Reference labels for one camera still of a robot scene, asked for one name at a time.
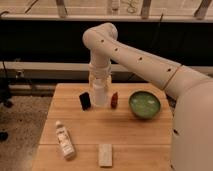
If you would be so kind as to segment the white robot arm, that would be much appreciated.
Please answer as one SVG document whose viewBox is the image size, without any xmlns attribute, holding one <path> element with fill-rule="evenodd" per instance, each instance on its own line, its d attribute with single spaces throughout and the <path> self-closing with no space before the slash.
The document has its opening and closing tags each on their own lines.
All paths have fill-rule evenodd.
<svg viewBox="0 0 213 171">
<path fill-rule="evenodd" d="M 180 63 L 117 40 L 111 23 L 87 29 L 89 82 L 108 85 L 113 61 L 152 83 L 176 101 L 170 155 L 171 171 L 213 171 L 213 78 Z"/>
</svg>

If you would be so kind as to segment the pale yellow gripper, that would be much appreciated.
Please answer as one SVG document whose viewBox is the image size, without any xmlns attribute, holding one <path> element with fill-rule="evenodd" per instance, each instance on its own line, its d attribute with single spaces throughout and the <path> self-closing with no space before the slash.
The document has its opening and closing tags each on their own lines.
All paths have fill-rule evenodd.
<svg viewBox="0 0 213 171">
<path fill-rule="evenodd" d="M 109 90 L 110 85 L 112 83 L 112 77 L 108 76 L 106 79 L 98 79 L 94 75 L 89 75 L 89 87 L 92 88 L 94 83 L 98 83 L 99 85 L 102 85 L 106 91 Z"/>
</svg>

